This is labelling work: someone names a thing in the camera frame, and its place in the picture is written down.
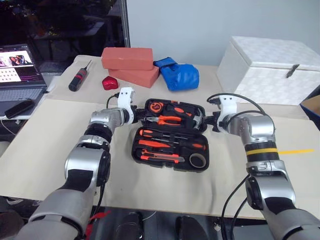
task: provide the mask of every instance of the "laptop keyboard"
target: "laptop keyboard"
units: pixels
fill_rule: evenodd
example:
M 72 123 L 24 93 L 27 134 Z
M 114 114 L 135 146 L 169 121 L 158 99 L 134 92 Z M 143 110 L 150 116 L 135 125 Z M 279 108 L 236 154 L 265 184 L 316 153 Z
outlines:
M 35 100 L 42 90 L 42 88 L 1 90 L 0 102 Z

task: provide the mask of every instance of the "black tool case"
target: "black tool case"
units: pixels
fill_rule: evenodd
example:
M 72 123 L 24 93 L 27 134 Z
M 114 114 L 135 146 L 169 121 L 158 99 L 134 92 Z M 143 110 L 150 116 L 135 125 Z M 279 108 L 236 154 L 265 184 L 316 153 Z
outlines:
M 199 105 L 148 99 L 144 107 L 143 126 L 134 136 L 131 151 L 133 159 L 137 163 L 154 167 L 166 166 L 177 171 L 203 172 L 210 163 L 208 140 L 202 135 L 207 125 L 202 120 L 198 129 L 195 128 L 194 117 L 202 115 L 204 119 L 205 114 L 204 108 Z M 158 124 L 147 120 L 148 117 L 161 116 L 178 117 L 181 121 L 166 119 L 165 122 L 169 124 Z

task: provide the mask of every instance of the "laptop screen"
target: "laptop screen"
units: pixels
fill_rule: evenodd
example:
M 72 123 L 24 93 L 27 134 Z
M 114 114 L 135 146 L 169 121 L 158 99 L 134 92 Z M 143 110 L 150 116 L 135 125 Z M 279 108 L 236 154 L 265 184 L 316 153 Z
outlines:
M 27 45 L 0 47 L 0 87 L 43 84 Z

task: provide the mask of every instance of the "white box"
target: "white box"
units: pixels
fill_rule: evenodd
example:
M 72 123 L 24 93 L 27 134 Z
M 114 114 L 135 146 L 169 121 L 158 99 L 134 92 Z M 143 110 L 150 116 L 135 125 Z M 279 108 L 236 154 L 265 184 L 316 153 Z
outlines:
M 224 92 L 259 104 L 299 105 L 320 85 L 320 56 L 302 42 L 233 36 L 216 74 Z

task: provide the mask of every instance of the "box latch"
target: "box latch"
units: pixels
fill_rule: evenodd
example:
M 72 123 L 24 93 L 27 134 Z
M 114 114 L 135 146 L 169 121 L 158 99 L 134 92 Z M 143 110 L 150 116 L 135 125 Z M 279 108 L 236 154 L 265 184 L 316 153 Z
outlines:
M 286 74 L 286 78 L 288 79 L 289 77 L 292 76 L 292 74 L 294 74 L 295 70 L 300 66 L 300 64 L 295 64 L 292 66 L 292 68 L 290 69 L 290 71 L 288 71 L 288 73 Z

